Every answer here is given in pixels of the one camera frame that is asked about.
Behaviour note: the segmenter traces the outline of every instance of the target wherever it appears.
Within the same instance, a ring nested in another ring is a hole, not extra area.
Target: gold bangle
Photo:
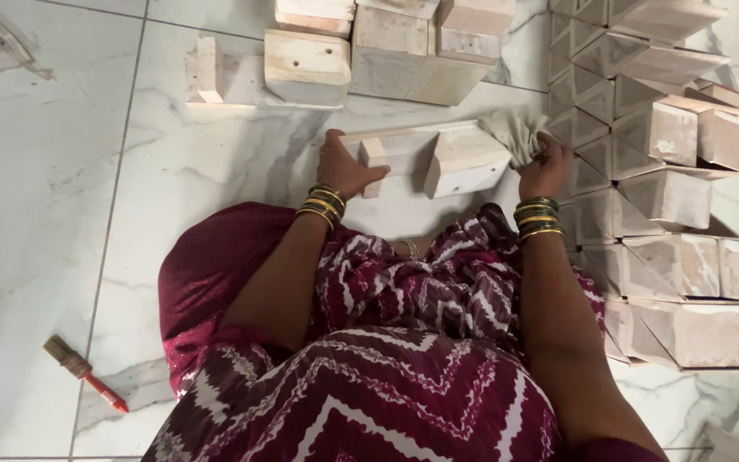
[[[536,216],[530,216],[527,218],[524,218],[523,220],[518,223],[518,226],[526,225],[527,223],[531,223],[533,221],[558,221],[558,218],[553,217],[551,215],[536,215]]]
[[[539,229],[538,231],[533,231],[527,234],[526,236],[521,236],[520,241],[524,242],[527,237],[535,236],[536,234],[541,234],[541,233],[558,233],[560,236],[563,236],[563,231],[561,231],[560,229]]]
[[[323,206],[323,208],[325,208],[325,209],[329,210],[330,212],[332,212],[335,215],[335,217],[338,219],[338,221],[341,221],[341,218],[342,218],[341,214],[339,214],[338,213],[338,210],[335,210],[335,207],[333,207],[332,205],[329,205],[326,202],[324,202],[324,201],[322,201],[320,199],[316,199],[314,197],[308,197],[307,200],[304,201],[304,202],[312,202],[313,204],[319,204],[319,205]]]
[[[327,221],[327,225],[329,225],[329,232],[330,233],[333,232],[333,229],[334,229],[333,222],[330,221],[329,218],[327,218],[327,215],[323,215],[323,212],[319,212],[319,211],[317,211],[315,209],[298,209],[298,211],[296,212],[296,217],[298,215],[303,214],[304,212],[312,212],[312,213],[314,213],[316,215],[321,215],[321,218],[323,218],[324,220],[326,220]]]

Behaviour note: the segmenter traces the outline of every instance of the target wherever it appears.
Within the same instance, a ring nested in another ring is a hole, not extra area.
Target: stack of wooden blocks
[[[739,235],[711,215],[739,174],[728,58],[676,44],[727,12],[696,0],[552,0],[549,131],[577,157],[561,220],[627,364],[739,369]]]

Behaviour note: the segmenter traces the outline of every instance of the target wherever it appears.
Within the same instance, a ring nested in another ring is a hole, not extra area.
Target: zigzag patterned fabric
[[[521,256],[498,205],[448,227],[423,261],[337,229],[319,263],[308,342],[290,355],[262,332],[215,326],[293,212],[231,207],[188,230],[165,260],[162,332],[180,400],[144,461],[538,461],[562,452],[521,351]],[[237,244],[221,243],[231,233]],[[206,250],[216,237],[222,249]],[[256,239],[266,248],[248,245]],[[219,267],[191,271],[197,259]],[[603,329],[603,300],[576,273]]]

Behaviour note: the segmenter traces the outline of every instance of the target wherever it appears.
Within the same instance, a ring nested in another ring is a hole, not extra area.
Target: triangular wooden block
[[[603,136],[588,145],[582,145],[577,149],[577,154],[604,178],[612,179],[611,135]]]

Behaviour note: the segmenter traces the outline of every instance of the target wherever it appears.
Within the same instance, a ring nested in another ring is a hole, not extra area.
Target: tile grout line
[[[104,275],[104,262],[107,261],[108,254],[108,243],[110,241],[110,228],[112,226],[113,211],[116,207],[116,195],[118,193],[118,180],[121,175],[121,162],[124,159],[124,148],[127,142],[127,130],[130,127],[130,111],[133,108],[133,96],[136,93],[136,78],[139,75],[139,63],[141,62],[141,45],[145,41],[145,26],[147,26],[147,12],[150,7],[150,0],[145,1],[145,16],[141,19],[141,31],[139,33],[139,47],[136,51],[136,65],[133,68],[133,79],[130,82],[130,98],[127,101],[127,116],[124,120],[124,131],[121,135],[121,149],[118,154],[118,162],[116,165],[116,180],[113,182],[113,194],[110,200],[110,213],[108,214],[108,226],[104,233],[104,247],[102,249],[102,262],[98,268],[98,280],[96,282],[96,294],[93,300],[93,314],[90,317],[90,331],[87,336],[87,350],[85,351],[85,359],[89,361],[90,358],[90,346],[93,343],[93,331],[96,326],[96,310],[98,309],[98,296],[102,289],[102,277]],[[68,460],[73,459],[73,448],[76,446],[76,433],[79,425],[79,412],[81,411],[81,398],[84,394],[85,383],[82,381],[79,384],[79,398],[76,403],[76,415],[73,418],[73,432],[70,437],[70,451],[67,453]]]

